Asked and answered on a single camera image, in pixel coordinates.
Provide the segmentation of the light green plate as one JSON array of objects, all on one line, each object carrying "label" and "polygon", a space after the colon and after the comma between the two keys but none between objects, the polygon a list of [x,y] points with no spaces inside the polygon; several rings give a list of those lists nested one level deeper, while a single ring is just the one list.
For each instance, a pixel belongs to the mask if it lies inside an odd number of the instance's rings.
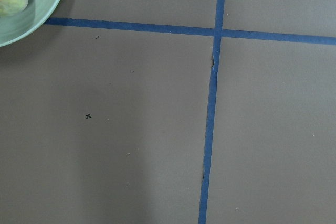
[{"label": "light green plate", "polygon": [[60,0],[28,0],[27,7],[13,16],[1,18],[1,46],[7,46],[30,35],[56,9]]}]

